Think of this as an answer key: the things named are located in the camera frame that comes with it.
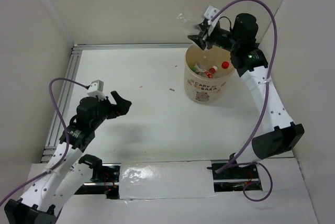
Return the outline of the cream capybara plastic bin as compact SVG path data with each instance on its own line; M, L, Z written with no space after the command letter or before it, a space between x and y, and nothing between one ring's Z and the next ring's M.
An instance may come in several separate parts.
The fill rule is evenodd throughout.
M235 68L230 53L220 47L201 50L190 46L184 58L184 91L188 98L208 104L218 99Z

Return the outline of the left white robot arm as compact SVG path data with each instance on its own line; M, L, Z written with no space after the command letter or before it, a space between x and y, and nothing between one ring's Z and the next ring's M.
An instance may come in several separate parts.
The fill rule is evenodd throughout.
M18 200L10 199L4 206L9 223L56 223L65 203L85 182L103 177L102 160L84 151L106 119L126 115L132 105L116 91L111 95L113 104L104 94L80 100L43 176L31 181Z

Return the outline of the silver tape sheet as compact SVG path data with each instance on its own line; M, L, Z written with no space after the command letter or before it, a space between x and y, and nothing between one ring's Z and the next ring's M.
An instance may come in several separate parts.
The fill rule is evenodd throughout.
M215 196L209 161L124 163L121 199L178 199Z

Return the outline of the clear crushed bottle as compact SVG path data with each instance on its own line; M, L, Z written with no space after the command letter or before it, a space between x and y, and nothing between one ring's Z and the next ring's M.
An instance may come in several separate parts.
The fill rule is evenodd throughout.
M199 24L203 21L201 17L193 16L190 12L183 12L177 16L178 26L186 33L198 32Z

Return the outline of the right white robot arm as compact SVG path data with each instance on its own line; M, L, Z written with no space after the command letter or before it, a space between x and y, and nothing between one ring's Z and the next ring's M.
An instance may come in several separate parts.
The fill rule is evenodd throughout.
M220 11L209 6L197 26L199 34L188 38L202 50L217 46L230 52L231 63L259 110L260 117L249 139L226 165L215 171L219 174L228 169L232 177L240 178L248 164L291 151L305 130L302 124L294 123L271 80L273 62L266 60L256 43L256 18L240 13L229 30L222 29L219 20Z

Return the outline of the red label water bottle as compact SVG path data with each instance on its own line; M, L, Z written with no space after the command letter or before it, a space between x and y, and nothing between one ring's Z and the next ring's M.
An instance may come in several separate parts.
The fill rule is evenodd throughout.
M229 62L227 62L227 61L223 61L223 63L221 64L221 67L222 67L223 69L227 69L229 66L230 66L230 64L229 64Z

